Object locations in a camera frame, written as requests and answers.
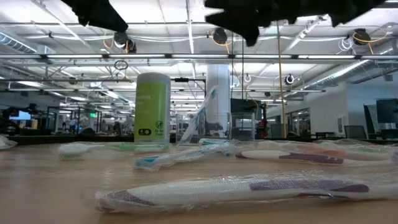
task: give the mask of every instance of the ceiling pipe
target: ceiling pipe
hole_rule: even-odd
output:
[[[52,12],[50,12],[46,7],[45,4],[43,4],[43,2],[37,2],[36,0],[31,0],[33,4],[35,4],[37,7],[41,8],[41,10],[43,10],[44,12],[46,12],[47,14],[49,14],[50,16],[52,16],[55,20],[58,21],[58,24],[60,26],[62,26],[66,31],[68,31],[71,35],[73,35],[74,37],[76,37],[81,43],[83,43],[84,45],[87,45],[88,47],[90,47],[90,45],[83,40],[81,37],[79,37],[79,35],[77,35],[74,31],[72,31],[68,26],[66,26],[56,15],[52,14]]]
[[[389,55],[393,51],[391,47],[391,43],[387,42],[382,44],[380,47],[374,50],[375,55]],[[296,86],[296,89],[299,90],[310,90],[312,88],[317,88],[319,85],[330,85],[337,84],[347,78],[358,75],[361,71],[377,68],[377,65],[373,60],[358,60],[357,62],[351,63],[349,65],[340,65],[335,68],[330,69],[327,72],[323,72],[318,75],[310,82],[307,82],[305,85]]]
[[[18,52],[24,54],[34,54],[36,53],[36,49],[29,47],[27,44],[22,43],[21,41],[11,37],[5,32],[0,32],[0,44],[8,46]]]
[[[310,33],[317,25],[319,25],[319,23],[321,23],[321,21],[324,20],[324,17],[326,15],[323,16],[319,16],[316,20],[311,21],[310,25],[306,28],[304,28],[303,30],[301,30],[294,38],[293,40],[290,42],[290,44],[282,51],[282,55],[286,54],[287,51],[292,50],[303,38],[305,38],[305,36],[308,35],[308,33]],[[264,74],[264,72],[266,72],[267,68],[270,67],[272,64],[266,64],[261,71],[256,75],[258,77],[262,76],[262,74]],[[251,80],[251,82],[249,84],[246,85],[246,88],[251,86],[252,83],[254,83],[254,81],[257,78],[253,78],[253,80]]]
[[[190,3],[189,0],[185,1],[185,9],[187,10],[187,24],[188,24],[188,38],[189,38],[189,48],[191,50],[191,54],[195,53],[195,48],[193,46],[193,35],[192,35],[192,21],[190,15]],[[197,77],[197,70],[195,62],[192,62],[192,77]]]
[[[398,68],[390,68],[390,69],[384,70],[384,71],[382,71],[382,72],[379,72],[379,73],[377,73],[377,74],[375,74],[375,75],[371,75],[371,76],[369,76],[369,77],[365,77],[365,78],[362,78],[362,79],[360,79],[360,80],[353,81],[353,82],[351,82],[351,84],[360,84],[360,83],[364,83],[364,82],[370,81],[370,80],[372,80],[372,79],[382,77],[382,76],[384,76],[384,75],[389,75],[389,74],[394,73],[394,72],[397,72],[397,71],[398,71]]]

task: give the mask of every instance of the clear plastic packaging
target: clear plastic packaging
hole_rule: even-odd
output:
[[[190,144],[191,138],[193,133],[195,132],[196,128],[199,124],[199,117],[205,114],[207,104],[210,100],[214,99],[218,94],[218,86],[214,86],[206,95],[206,98],[203,100],[198,112],[193,116],[192,120],[190,121],[187,130],[184,132],[183,136],[181,137],[178,145]]]
[[[224,156],[230,156],[236,152],[236,147],[229,142],[207,146],[196,146],[182,152],[138,158],[134,163],[134,167],[136,169],[157,171],[163,166],[172,166],[179,162],[195,161],[216,152],[221,152]]]
[[[119,151],[135,152],[135,153],[153,153],[153,152],[167,152],[172,147],[170,143],[155,143],[155,142],[110,142],[104,145]]]
[[[307,162],[329,166],[373,166],[398,163],[398,147],[327,141],[253,141],[238,143],[236,157],[276,162]]]
[[[104,212],[153,213],[309,197],[398,199],[398,183],[392,179],[379,182],[311,173],[222,177],[145,185],[111,193],[97,192],[95,207]]]
[[[8,138],[4,136],[0,136],[0,150],[12,148],[17,144],[18,144],[17,142],[8,140]]]

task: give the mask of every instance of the table surface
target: table surface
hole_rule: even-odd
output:
[[[134,155],[93,150],[79,161],[60,161],[56,144],[19,146],[0,152],[0,223],[396,223],[396,201],[334,202],[301,199],[255,207],[210,207],[156,215],[103,214],[95,192],[171,180],[320,169],[325,173],[377,174],[393,167],[325,167],[252,161],[213,155],[166,167],[134,170]]]

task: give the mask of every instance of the ceiling beam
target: ceiling beam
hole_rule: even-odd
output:
[[[282,54],[286,54],[286,52],[288,52],[289,50],[292,50],[302,39],[305,38],[305,36],[308,35],[309,32],[311,32],[317,25],[319,25],[319,23],[321,23],[322,20],[324,20],[324,17],[326,15],[323,16],[319,16],[316,20],[314,21],[309,21],[306,28],[302,29],[294,38],[293,40],[290,42],[290,44],[282,51]],[[271,64],[265,64],[264,67],[261,69],[261,71],[256,75],[257,77],[262,76],[262,74],[264,74],[267,70],[268,67],[270,67]],[[256,81],[256,77],[254,77],[250,83],[248,83],[246,85],[246,88],[248,88],[249,86],[251,86],[251,84]]]
[[[90,44],[88,44],[88,42],[86,42],[85,40],[83,40],[81,37],[79,37],[79,35],[77,35],[74,31],[72,31],[68,26],[66,26],[56,15],[54,15],[52,12],[50,12],[46,7],[45,4],[43,4],[43,2],[38,2],[36,0],[30,0],[33,4],[35,4],[37,7],[39,7],[41,10],[43,10],[44,12],[46,12],[48,15],[52,16],[55,20],[58,21],[58,24],[63,27],[66,31],[68,31],[71,35],[73,35],[74,37],[76,37],[80,42],[82,42],[85,46],[87,46],[88,48],[90,48],[92,51],[95,52],[95,50],[93,50],[90,46]]]

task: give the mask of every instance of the toothbrush in plastic wrap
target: toothbrush in plastic wrap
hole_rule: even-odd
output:
[[[357,161],[350,159],[342,159],[339,157],[319,155],[319,154],[308,154],[308,153],[297,153],[297,152],[283,152],[283,151],[272,151],[272,150],[253,150],[240,152],[235,155],[237,158],[242,159],[257,159],[264,161],[276,161],[276,162],[309,162],[314,164],[329,165],[329,166],[371,166],[371,165],[388,165],[398,161],[397,153],[389,160],[383,161]]]
[[[134,167],[136,169],[153,171],[158,170],[162,166],[172,166],[179,162],[194,161],[216,152],[222,152],[225,156],[229,156],[229,152],[233,149],[234,147],[230,146],[227,142],[217,145],[198,146],[182,152],[138,158],[135,161]]]
[[[96,208],[107,212],[184,208],[220,202],[333,197],[346,200],[397,198],[398,185],[368,185],[339,178],[235,178],[148,185],[95,195]]]

